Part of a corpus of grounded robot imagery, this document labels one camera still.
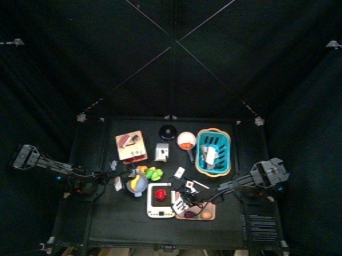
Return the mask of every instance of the yellow object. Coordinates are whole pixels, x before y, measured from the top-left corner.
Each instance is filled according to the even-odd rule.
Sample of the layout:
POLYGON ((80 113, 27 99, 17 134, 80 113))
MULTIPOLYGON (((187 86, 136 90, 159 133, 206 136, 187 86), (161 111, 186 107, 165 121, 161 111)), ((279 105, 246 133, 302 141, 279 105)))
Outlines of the yellow object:
POLYGON ((140 179, 140 175, 136 175, 135 178, 131 180, 131 189, 136 190, 137 181, 140 179))
POLYGON ((147 170, 148 170, 148 167, 147 167, 147 166, 139 165, 136 168, 137 168, 137 170, 139 170, 140 173, 143 173, 143 174, 147 173, 147 170))

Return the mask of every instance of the black tent enclosure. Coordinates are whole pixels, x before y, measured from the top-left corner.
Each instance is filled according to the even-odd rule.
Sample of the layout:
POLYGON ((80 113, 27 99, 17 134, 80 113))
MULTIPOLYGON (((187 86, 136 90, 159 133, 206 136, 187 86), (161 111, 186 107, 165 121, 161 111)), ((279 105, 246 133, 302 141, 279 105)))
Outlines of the black tent enclosure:
MULTIPOLYGON (((128 130, 145 131, 152 161, 153 136, 173 124, 179 131, 215 125, 230 133, 227 179, 258 161, 283 160, 290 179, 276 198, 279 240, 290 255, 340 255, 340 11, 342 2, 323 0, 1 1, 0 254, 44 255, 40 243, 59 222, 75 227, 60 247, 67 239, 79 245, 80 237, 93 247, 152 248, 148 239, 129 242, 123 228, 109 228, 127 224, 123 216, 133 216, 139 201, 116 202, 108 187, 97 204, 60 201, 56 174, 20 172, 8 163, 17 145, 29 144, 52 159, 97 171, 112 160, 115 136, 128 130), (120 211, 107 206, 111 200, 120 211), (104 243, 101 236, 112 240, 104 243)), ((173 146, 171 156, 176 152, 195 170, 173 146)), ((199 177, 203 183, 223 181, 199 177)), ((218 204, 214 224, 196 226, 210 232, 222 220, 231 227, 231 233, 212 232, 206 249, 234 250, 240 243, 250 248, 232 218, 234 212, 248 214, 240 214, 236 198, 226 201, 231 215, 219 215, 218 204)), ((151 221, 144 216, 136 223, 151 227, 151 221)), ((186 225, 163 244, 196 247, 198 233, 182 241, 186 225)), ((161 232, 152 230, 155 236, 161 232)))

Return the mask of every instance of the red object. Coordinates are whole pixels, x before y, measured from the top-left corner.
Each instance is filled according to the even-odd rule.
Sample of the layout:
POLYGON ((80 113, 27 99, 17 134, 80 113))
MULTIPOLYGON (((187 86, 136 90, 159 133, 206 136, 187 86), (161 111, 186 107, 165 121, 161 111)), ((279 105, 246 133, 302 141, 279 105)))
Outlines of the red object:
POLYGON ((165 200, 165 196, 167 196, 167 194, 165 194, 165 190, 164 189, 157 189, 156 191, 155 191, 155 198, 159 200, 159 201, 164 201, 165 200))

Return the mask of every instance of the white device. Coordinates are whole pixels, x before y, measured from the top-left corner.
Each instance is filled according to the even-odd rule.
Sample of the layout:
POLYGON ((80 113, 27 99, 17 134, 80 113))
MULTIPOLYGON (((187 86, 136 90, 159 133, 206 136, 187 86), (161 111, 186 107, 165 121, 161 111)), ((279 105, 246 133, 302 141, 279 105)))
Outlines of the white device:
POLYGON ((172 190, 171 183, 149 183, 147 188, 147 215, 151 218, 172 218, 175 212, 171 208, 175 203, 176 192, 172 190), (155 198, 155 192, 165 190, 163 201, 155 198))
POLYGON ((155 161, 165 162, 168 158, 168 143, 157 143, 155 148, 155 161))

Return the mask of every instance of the orange object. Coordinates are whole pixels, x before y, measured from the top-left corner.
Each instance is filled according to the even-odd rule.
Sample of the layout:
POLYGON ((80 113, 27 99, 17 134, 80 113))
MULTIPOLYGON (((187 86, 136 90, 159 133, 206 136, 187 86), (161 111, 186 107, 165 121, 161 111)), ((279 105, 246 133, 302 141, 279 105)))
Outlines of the orange object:
POLYGON ((182 143, 179 147, 184 150, 188 150, 194 148, 194 145, 191 143, 182 143))

